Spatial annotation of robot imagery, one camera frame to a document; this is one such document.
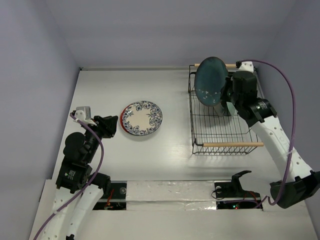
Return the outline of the red and teal plate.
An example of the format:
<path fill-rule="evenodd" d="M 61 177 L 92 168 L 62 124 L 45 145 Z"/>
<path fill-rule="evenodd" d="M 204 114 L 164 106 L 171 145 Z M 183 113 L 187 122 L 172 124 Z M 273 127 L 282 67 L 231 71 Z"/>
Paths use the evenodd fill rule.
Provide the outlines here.
<path fill-rule="evenodd" d="M 123 115 L 124 115 L 125 110 L 126 110 L 126 108 L 124 108 L 122 110 L 120 117 L 119 117 L 119 122 L 120 122 L 120 126 L 123 129 L 123 131 L 126 132 L 127 134 L 129 134 L 129 132 L 127 131 L 127 129 L 124 127 L 124 124 L 123 124 Z"/>

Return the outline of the mint green plate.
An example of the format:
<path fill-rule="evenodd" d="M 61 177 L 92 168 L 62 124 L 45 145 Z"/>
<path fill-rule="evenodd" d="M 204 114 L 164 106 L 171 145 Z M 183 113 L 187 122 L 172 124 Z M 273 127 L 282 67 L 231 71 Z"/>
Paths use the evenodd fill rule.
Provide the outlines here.
<path fill-rule="evenodd" d="M 230 116 L 234 116 L 237 114 L 237 110 L 231 102 L 227 102 L 227 108 Z"/>

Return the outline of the grey reindeer plate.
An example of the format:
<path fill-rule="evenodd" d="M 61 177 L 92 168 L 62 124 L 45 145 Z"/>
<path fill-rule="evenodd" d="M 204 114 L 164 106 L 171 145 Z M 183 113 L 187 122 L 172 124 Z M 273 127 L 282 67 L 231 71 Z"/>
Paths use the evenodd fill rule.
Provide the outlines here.
<path fill-rule="evenodd" d="M 220 101 L 213 108 L 219 117 L 224 117 L 229 115 L 228 105 L 225 101 Z"/>

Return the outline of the white blue floral plate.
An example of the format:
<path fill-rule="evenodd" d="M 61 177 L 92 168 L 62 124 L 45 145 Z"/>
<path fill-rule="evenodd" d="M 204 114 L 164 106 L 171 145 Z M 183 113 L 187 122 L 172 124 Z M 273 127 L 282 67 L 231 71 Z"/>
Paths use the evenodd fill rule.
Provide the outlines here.
<path fill-rule="evenodd" d="M 157 104 L 141 100 L 126 107 L 122 121 L 130 135 L 148 136 L 160 128 L 163 113 Z"/>

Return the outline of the dark teal glazed plate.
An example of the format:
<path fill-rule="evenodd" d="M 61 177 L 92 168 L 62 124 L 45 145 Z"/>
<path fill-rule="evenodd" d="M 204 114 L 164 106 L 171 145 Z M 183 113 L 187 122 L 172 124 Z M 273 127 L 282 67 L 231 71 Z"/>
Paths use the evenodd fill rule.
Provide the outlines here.
<path fill-rule="evenodd" d="M 221 102 L 221 90 L 225 86 L 228 70 L 216 56 L 207 57 L 197 67 L 194 90 L 198 100 L 205 106 L 214 107 Z"/>

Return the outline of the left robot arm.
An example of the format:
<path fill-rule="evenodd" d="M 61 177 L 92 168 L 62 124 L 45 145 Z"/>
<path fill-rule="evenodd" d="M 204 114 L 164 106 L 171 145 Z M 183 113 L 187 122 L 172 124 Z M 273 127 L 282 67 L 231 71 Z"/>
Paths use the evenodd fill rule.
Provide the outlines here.
<path fill-rule="evenodd" d="M 74 110 L 70 117 L 85 133 L 73 132 L 65 139 L 50 216 L 35 240 L 76 240 L 98 200 L 111 191 L 110 176 L 93 170 L 90 163 L 97 149 L 104 153 L 102 140 L 115 136 L 118 116 L 90 117 L 83 110 Z"/>

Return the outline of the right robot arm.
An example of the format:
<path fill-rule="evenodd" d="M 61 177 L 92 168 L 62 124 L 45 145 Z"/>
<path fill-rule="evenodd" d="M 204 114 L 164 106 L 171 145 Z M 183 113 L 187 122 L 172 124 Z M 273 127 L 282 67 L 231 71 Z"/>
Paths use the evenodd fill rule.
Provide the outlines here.
<path fill-rule="evenodd" d="M 320 173 L 306 164 L 283 131 L 277 112 L 267 99 L 258 97 L 257 77 L 238 70 L 226 78 L 223 97 L 262 140 L 279 173 L 285 180 L 267 184 L 277 205 L 287 209 L 312 197 L 320 188 Z"/>

